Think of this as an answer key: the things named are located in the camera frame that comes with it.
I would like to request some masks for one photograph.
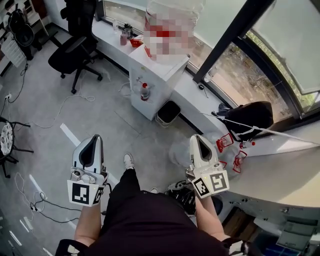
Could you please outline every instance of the window frame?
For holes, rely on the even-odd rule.
[[[114,19],[105,16],[104,0],[97,1],[96,20],[103,21],[110,25],[113,24]],[[246,0],[240,11],[237,13],[229,27],[226,29],[214,49],[211,51],[207,59],[200,68],[194,66],[191,62],[188,63],[186,71],[193,76],[193,80],[198,84],[203,84],[206,89],[211,91],[217,98],[222,101],[229,108],[236,108],[237,104],[230,98],[217,84],[213,81],[209,83],[204,81],[205,75],[209,72],[215,62],[220,58],[224,51],[231,43],[239,47],[252,61],[265,73],[267,78],[277,85],[276,89],[284,102],[287,104],[292,116],[281,120],[271,127],[277,132],[289,131],[310,123],[320,120],[320,102],[316,102],[310,107],[310,111],[304,113],[298,98],[290,87],[287,80],[284,78],[280,70],[271,61],[265,52],[258,45],[256,45],[246,33],[254,26],[266,10],[275,2],[275,0]],[[124,26],[123,22],[118,21],[119,27]],[[142,35],[143,32],[133,28],[133,33]],[[262,138],[269,136],[270,133],[264,133],[255,137]]]

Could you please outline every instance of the black pants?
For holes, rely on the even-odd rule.
[[[30,46],[23,47],[18,42],[17,42],[17,44],[19,45],[21,51],[23,51],[26,59],[27,60],[31,59],[32,58],[32,54],[31,54]],[[42,45],[41,45],[41,43],[39,42],[39,39],[36,36],[34,36],[34,40],[33,40],[31,45],[34,48],[36,48],[38,51],[40,51],[42,49]]]
[[[106,215],[100,235],[103,235],[110,227],[110,220],[117,209],[128,199],[134,198],[140,193],[140,185],[134,168],[127,169],[122,175],[120,182],[114,187],[109,195]]]

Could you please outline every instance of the small bottle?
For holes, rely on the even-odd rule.
[[[246,142],[241,142],[240,143],[240,149],[247,149],[247,148],[250,148],[252,146],[255,146],[256,143],[253,141],[253,142],[249,142],[249,141],[246,141]]]
[[[122,31],[122,34],[120,35],[120,45],[125,46],[128,41],[127,33]]]
[[[148,88],[148,85],[144,82],[141,88],[141,100],[147,101],[149,99],[149,96],[150,96],[150,90]]]

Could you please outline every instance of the black bag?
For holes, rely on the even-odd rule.
[[[237,123],[241,123],[248,126],[256,126],[259,128],[267,129],[274,124],[274,117],[272,106],[270,102],[267,101],[258,101],[249,103],[247,105],[242,105],[234,109],[230,109],[227,111],[225,118]],[[257,134],[261,133],[260,130],[251,130],[251,128],[236,124],[229,121],[223,121],[225,126],[231,132],[231,135],[235,140],[239,141],[235,134],[240,138],[240,141],[249,141]]]
[[[35,34],[26,21],[22,10],[18,9],[18,4],[15,5],[15,10],[12,13],[7,12],[8,27],[17,43],[23,47],[28,47],[35,39]]]

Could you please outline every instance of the black shirt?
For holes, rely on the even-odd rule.
[[[218,241],[199,230],[170,197],[141,191],[105,220],[99,239],[92,245],[62,240],[55,255],[79,251],[79,256],[228,256],[229,247],[238,242]]]

